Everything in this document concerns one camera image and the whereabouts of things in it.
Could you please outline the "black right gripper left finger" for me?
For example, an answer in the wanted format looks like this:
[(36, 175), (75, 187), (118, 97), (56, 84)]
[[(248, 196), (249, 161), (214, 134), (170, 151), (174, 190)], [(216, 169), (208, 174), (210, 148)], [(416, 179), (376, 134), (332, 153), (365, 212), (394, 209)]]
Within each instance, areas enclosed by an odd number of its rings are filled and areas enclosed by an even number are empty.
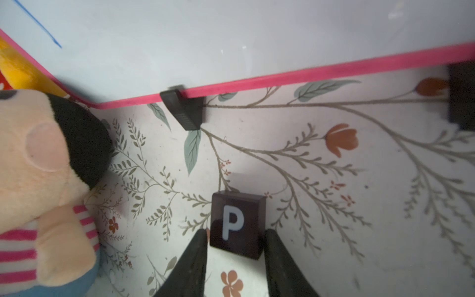
[(207, 249), (207, 233), (198, 230), (153, 297), (204, 297)]

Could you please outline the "black P block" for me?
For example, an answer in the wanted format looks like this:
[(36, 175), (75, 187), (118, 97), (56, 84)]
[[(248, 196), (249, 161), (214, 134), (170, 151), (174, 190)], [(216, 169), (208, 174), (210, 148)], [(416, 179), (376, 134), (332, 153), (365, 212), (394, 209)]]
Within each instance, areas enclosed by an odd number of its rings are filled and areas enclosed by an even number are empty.
[(212, 195), (210, 246), (258, 260), (263, 251), (266, 198), (220, 191)]

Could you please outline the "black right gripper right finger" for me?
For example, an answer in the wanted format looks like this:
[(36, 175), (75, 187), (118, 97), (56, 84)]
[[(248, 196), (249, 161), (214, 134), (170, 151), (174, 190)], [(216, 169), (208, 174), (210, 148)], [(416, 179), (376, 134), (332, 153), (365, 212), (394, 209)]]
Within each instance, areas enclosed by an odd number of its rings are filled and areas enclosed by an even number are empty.
[(264, 253), (270, 297), (319, 297), (275, 230), (265, 231)]

